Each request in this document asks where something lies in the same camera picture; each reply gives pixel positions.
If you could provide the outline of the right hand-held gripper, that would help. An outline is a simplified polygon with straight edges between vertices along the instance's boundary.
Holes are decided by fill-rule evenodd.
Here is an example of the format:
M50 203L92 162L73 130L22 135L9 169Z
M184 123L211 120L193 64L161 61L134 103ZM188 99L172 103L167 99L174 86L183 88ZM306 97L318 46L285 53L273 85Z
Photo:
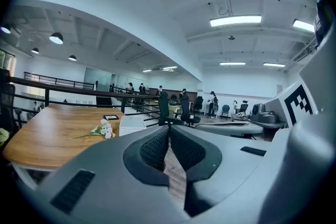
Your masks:
M284 122L288 127L314 114L317 106L302 80L299 80L264 104L255 104L249 119L258 123ZM201 123L197 130L223 136L263 136L264 128L251 122Z

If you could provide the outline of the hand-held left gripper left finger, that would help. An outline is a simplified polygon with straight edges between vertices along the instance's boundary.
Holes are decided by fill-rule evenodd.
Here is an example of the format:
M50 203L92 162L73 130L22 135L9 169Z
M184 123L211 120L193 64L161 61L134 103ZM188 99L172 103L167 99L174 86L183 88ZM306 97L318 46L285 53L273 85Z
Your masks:
M164 173L167 126L90 146L25 198L47 223L183 223Z

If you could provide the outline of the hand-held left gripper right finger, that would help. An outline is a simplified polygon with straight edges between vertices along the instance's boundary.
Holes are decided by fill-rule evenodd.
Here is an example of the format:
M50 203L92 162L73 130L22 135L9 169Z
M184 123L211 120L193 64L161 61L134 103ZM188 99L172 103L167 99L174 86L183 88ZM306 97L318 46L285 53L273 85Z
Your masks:
M280 130L271 142L172 126L171 148L186 172L184 209L195 217L236 193L249 179L260 192L274 180L288 142Z

